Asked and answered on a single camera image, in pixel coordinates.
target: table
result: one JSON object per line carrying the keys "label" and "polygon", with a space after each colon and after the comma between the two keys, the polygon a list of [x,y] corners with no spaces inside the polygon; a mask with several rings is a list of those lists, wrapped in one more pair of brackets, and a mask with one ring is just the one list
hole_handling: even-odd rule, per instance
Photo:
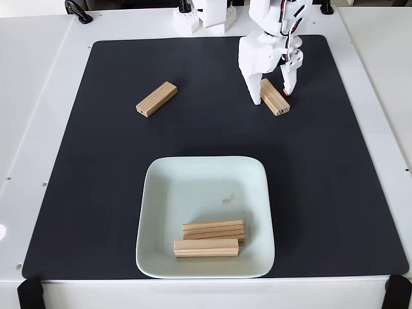
{"label": "table", "polygon": [[[351,38],[338,13],[342,14],[343,20],[350,30]],[[400,142],[404,154],[411,158],[411,153],[408,151],[411,149],[412,143],[405,142],[411,131],[410,127],[407,127],[405,114],[410,114],[411,110],[407,104],[403,104],[407,101],[407,88],[404,88],[402,92],[402,88],[399,87],[403,80],[406,82],[407,78],[410,79],[411,71],[410,69],[408,71],[407,68],[411,66],[407,65],[410,64],[411,60],[402,58],[402,62],[393,63],[392,59],[388,58],[388,62],[384,62],[380,56],[383,53],[390,53],[391,49],[387,47],[376,49],[377,44],[396,43],[396,46],[401,46],[401,49],[403,47],[404,50],[408,50],[410,42],[406,42],[407,40],[402,40],[402,38],[408,37],[408,34],[410,36],[410,30],[408,30],[410,27],[408,26],[411,22],[411,13],[412,11],[408,9],[342,8],[336,14],[325,17],[319,13],[319,10],[314,10],[306,29],[299,29],[301,33],[323,34],[330,44],[355,114],[360,122],[362,133],[369,150],[372,152],[373,162],[409,260],[412,256],[412,230],[408,227],[407,219],[410,217],[411,211],[407,209],[407,205],[412,197],[408,193],[408,189],[410,190],[412,185],[411,175],[405,171],[407,164],[397,146],[396,139],[392,135],[391,128],[386,122],[384,111],[374,94],[361,60],[356,56],[355,48],[359,50],[367,73],[369,73],[377,95],[387,112],[389,123],[397,133],[396,138]],[[4,173],[6,177],[11,179],[5,181],[0,193],[0,224],[7,227],[6,237],[0,241],[0,250],[2,251],[0,281],[3,282],[0,288],[0,299],[5,300],[5,303],[9,305],[6,306],[7,308],[18,308],[15,289],[23,279],[16,266],[23,262],[45,191],[43,185],[46,185],[45,183],[50,177],[71,106],[88,59],[89,47],[99,40],[177,36],[177,33],[170,27],[170,9],[93,12],[91,15],[95,21],[87,26],[81,25],[73,16],[67,15],[55,16],[53,17],[56,19],[55,21],[51,20],[52,17],[39,17],[38,22],[28,21],[24,18],[11,22],[21,23],[20,39],[25,36],[29,37],[30,32],[36,33],[36,30],[44,31],[45,29],[53,32],[54,36],[52,39],[49,37],[44,39],[42,35],[38,35],[40,44],[36,47],[26,40],[19,41],[24,42],[23,47],[28,48],[31,52],[37,50],[36,59],[39,59],[43,64],[41,71],[34,70],[26,74],[26,77],[35,78],[37,83],[32,83],[30,79],[20,87],[15,83],[8,83],[7,86],[4,86],[3,80],[0,84],[3,87],[3,98],[7,98],[7,94],[17,91],[34,91],[30,98],[16,100],[18,103],[24,103],[20,108],[17,108],[17,114],[24,113],[24,119],[15,124],[16,128],[20,129],[20,136],[24,132],[23,141],[14,142],[14,148],[10,147],[8,153],[4,152],[9,158],[8,165],[13,162],[9,172]],[[6,24],[6,21],[0,21],[0,27],[12,28],[10,24]],[[246,35],[256,27],[248,17],[245,8],[240,8],[236,24],[226,35]],[[394,28],[398,29],[396,35],[393,35],[392,32],[390,37],[382,35],[385,33],[385,29],[391,31]],[[194,36],[205,35],[209,35],[208,31],[200,30]],[[7,37],[6,42],[13,42],[13,37],[13,35]],[[4,46],[4,38],[2,37],[1,40],[1,45]],[[14,51],[15,48],[6,50],[9,56],[13,55]],[[51,60],[50,56],[53,54],[56,57]],[[2,57],[1,65],[6,65],[7,62]],[[31,65],[33,64],[28,62],[22,64],[20,68],[27,68]],[[398,79],[391,79],[394,72],[398,73]],[[18,74],[12,76],[19,80]],[[396,95],[393,95],[393,89],[396,89]],[[34,113],[30,113],[30,109],[35,109]],[[0,117],[2,122],[13,124],[7,116]],[[18,138],[19,134],[16,133],[14,139]],[[114,306],[126,308],[131,304],[158,307],[166,304],[179,306],[183,302],[196,304],[197,307],[201,308],[210,308],[213,305],[222,306],[223,304],[229,307],[242,306],[245,308],[252,305],[262,307],[276,305],[278,308],[347,308],[348,306],[380,308],[384,297],[385,280],[386,276],[257,279],[230,281],[230,283],[228,281],[170,282],[157,280],[150,283],[139,281],[52,282],[44,284],[44,298],[47,308],[89,308],[92,305],[100,308]]]}

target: wood grain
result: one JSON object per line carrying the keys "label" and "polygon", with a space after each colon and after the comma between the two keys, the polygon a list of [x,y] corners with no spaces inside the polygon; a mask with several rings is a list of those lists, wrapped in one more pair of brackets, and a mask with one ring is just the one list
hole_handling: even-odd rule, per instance
{"label": "wood grain", "polygon": [[237,256],[237,239],[196,239],[175,240],[173,246],[176,257]]}
{"label": "wood grain", "polygon": [[183,239],[236,238],[245,240],[243,221],[215,221],[183,224]]}
{"label": "wood grain", "polygon": [[209,227],[228,227],[231,225],[240,225],[240,224],[243,225],[242,220],[186,223],[186,224],[183,224],[183,230],[205,229]]}
{"label": "wood grain", "polygon": [[170,82],[164,82],[143,101],[136,105],[136,110],[145,117],[150,117],[160,106],[165,104],[178,92],[178,88]]}
{"label": "wood grain", "polygon": [[245,231],[243,229],[222,230],[220,232],[190,234],[190,235],[183,235],[183,239],[207,239],[207,238],[213,238],[213,237],[234,236],[234,235],[242,235],[244,237]]}
{"label": "wood grain", "polygon": [[287,113],[290,105],[267,79],[261,81],[260,97],[275,116]]}

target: black cable clip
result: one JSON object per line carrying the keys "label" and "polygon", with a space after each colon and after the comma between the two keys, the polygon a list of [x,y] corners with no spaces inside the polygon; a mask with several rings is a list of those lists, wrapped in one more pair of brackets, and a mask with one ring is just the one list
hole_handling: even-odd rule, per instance
{"label": "black cable clip", "polygon": [[65,0],[64,6],[66,7],[67,14],[75,14],[82,24],[88,24],[92,22],[92,16],[86,14],[85,11],[82,10],[82,8],[74,0]]}

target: plate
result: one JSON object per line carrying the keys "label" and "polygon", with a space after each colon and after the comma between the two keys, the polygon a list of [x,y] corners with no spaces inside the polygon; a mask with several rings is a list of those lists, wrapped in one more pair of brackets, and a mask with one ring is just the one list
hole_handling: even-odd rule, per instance
{"label": "plate", "polygon": [[[183,224],[243,220],[236,257],[175,257]],[[164,279],[265,275],[275,258],[265,168],[245,156],[172,157],[147,170],[136,244],[144,274]]]}

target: wooden stick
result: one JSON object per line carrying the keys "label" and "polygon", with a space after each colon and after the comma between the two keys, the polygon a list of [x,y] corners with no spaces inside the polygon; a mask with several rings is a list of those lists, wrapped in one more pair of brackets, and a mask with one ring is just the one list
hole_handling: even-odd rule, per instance
{"label": "wooden stick", "polygon": [[231,225],[240,225],[240,224],[243,224],[242,220],[186,223],[186,224],[183,224],[183,230],[205,229],[209,227],[228,227]]}
{"label": "wooden stick", "polygon": [[183,235],[183,239],[207,239],[207,238],[214,238],[220,236],[235,236],[240,235],[241,238],[245,237],[245,231],[241,230],[223,230],[220,232],[211,232],[211,233],[199,233],[199,234],[191,234],[191,235]]}
{"label": "wooden stick", "polygon": [[237,239],[175,240],[173,249],[176,257],[237,256],[239,243]]}
{"label": "wooden stick", "polygon": [[136,110],[145,117],[150,117],[160,106],[177,94],[178,88],[170,82],[164,82],[143,101],[136,105]]}
{"label": "wooden stick", "polygon": [[205,227],[203,229],[183,230],[183,235],[201,234],[201,233],[210,233],[210,232],[220,232],[220,231],[223,231],[223,230],[241,230],[241,229],[243,229],[243,224],[228,225],[228,226],[224,226],[224,227]]}
{"label": "wooden stick", "polygon": [[275,116],[287,113],[290,105],[267,79],[261,81],[260,97]]}

